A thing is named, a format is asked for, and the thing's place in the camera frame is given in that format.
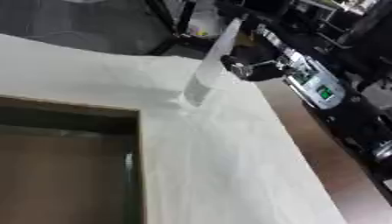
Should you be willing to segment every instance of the black equipment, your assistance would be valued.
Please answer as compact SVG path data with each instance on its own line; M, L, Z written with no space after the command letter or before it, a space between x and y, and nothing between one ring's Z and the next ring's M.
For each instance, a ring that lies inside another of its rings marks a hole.
M260 46L237 46L221 62L245 81L283 77L313 117L361 165L392 206L392 191L386 185L392 179L392 119L388 111L377 108L361 93L368 83L388 77L392 70L388 58L392 51L380 48L370 51L369 47L375 47L376 41L368 42L387 32L383 29L388 24L382 21L389 17L392 18L392 13L383 15L376 23L373 21L374 26L366 31L371 35L358 37L352 46L345 47L338 41L320 38L317 29L304 35L288 29L281 21L249 15L243 28L246 32L251 30ZM317 42L314 39L324 40L329 48L314 45ZM360 49L367 49L367 54ZM346 73L358 74L362 83L354 87Z

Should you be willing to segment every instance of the white table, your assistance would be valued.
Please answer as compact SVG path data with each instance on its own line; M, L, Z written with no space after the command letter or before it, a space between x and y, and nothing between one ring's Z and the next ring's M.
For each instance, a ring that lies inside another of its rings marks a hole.
M253 84L174 102L200 63L0 35L0 95L141 109L149 224L345 223Z

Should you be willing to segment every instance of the chair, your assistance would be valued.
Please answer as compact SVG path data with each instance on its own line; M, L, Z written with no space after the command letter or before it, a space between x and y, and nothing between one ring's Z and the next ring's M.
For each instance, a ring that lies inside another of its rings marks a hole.
M164 40L161 44L148 52L148 55L162 55L175 45L191 47L206 52L213 45L214 41L211 39L197 38L186 33L197 3L195 0L184 1L184 8L176 24L163 0L146 0L146 3L171 33L171 36L168 39Z

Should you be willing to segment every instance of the floor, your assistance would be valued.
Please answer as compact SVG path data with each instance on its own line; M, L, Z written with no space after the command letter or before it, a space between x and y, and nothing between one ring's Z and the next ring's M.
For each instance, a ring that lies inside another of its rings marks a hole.
M0 33L103 53L145 54L169 33L143 0L93 5L61 0L0 0ZM176 47L168 54L201 58ZM259 88L349 224L392 223L392 208L359 166L312 120L280 81Z

